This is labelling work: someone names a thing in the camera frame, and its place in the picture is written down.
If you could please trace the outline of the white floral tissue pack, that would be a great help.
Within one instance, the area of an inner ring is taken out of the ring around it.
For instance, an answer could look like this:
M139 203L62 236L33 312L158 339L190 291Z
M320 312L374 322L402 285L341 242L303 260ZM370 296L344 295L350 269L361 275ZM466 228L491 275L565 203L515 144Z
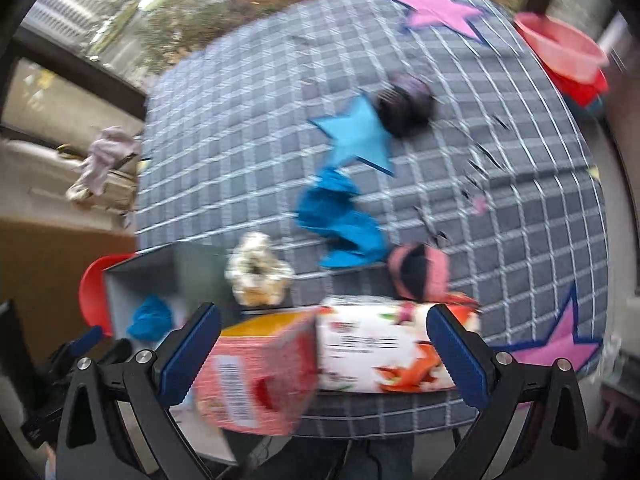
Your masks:
M323 299L316 321L319 387L347 393L454 388L426 332L433 306L378 296Z

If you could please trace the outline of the pink black knitted cuff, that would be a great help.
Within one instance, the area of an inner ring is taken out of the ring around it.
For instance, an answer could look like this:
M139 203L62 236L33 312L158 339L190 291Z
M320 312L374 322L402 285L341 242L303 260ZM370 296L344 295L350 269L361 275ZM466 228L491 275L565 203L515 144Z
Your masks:
M400 298L416 302L444 302L449 292L449 258L427 244L392 249L387 271Z

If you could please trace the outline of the blue crinkled cloth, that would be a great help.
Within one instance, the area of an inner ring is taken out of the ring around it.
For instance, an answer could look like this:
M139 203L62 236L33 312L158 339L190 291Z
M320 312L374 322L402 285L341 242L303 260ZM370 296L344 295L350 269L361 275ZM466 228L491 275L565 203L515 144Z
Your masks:
M359 194L349 177L335 167L326 167L298 201L298 225L326 240L328 251L320 261L322 268L368 266L388 254L378 222L354 204Z

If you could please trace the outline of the pink cloth on rack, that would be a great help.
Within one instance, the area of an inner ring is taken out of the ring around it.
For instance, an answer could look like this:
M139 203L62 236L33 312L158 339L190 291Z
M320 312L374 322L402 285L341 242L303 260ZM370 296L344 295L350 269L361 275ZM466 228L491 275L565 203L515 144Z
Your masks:
M66 200L77 206L88 206L90 200L104 194L112 170L138 160L140 155L140 142L122 127L103 129L90 144L88 156L79 166L78 179L65 192Z

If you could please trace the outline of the red plastic basin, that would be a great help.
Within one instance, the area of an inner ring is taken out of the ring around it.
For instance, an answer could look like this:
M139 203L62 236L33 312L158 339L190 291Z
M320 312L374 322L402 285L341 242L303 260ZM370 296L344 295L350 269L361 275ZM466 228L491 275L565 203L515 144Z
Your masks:
M587 108L608 92L608 56L589 36L557 18L532 12L516 14L514 26L563 96Z

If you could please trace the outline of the grey storage box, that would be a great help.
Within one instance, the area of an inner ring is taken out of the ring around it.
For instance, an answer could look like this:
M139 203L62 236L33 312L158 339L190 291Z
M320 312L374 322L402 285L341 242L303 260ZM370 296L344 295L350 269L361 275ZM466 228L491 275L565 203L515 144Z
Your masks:
M177 328L204 302L218 307L222 326L239 323L241 307L224 277L227 260L221 248L177 242L110 266L103 278L113 336L128 336L134 311L153 295L168 305Z

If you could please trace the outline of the white polka dot scrunchie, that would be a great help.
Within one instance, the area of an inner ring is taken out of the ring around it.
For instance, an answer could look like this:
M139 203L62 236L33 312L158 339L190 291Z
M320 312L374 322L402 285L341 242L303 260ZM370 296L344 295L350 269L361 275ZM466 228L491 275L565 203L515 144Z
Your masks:
M241 237L224 271L236 301L250 308L280 306L294 276L292 266L277 258L271 238L262 232Z

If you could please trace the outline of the red yellow cardboard box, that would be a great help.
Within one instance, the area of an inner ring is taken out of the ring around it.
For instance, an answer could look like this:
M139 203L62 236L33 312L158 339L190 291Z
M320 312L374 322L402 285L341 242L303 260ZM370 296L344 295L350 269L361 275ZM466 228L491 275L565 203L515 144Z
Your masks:
M288 436L318 389L317 307L223 330L195 379L195 404L221 429Z

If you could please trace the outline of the purple brown knitted hat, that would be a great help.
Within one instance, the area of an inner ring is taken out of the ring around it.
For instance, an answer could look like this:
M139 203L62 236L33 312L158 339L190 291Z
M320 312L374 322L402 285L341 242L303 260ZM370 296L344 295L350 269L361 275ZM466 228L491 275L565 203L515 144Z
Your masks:
M435 96L421 78L405 73L390 76L388 86L375 93L373 106L384 128L396 139L413 136L428 126Z

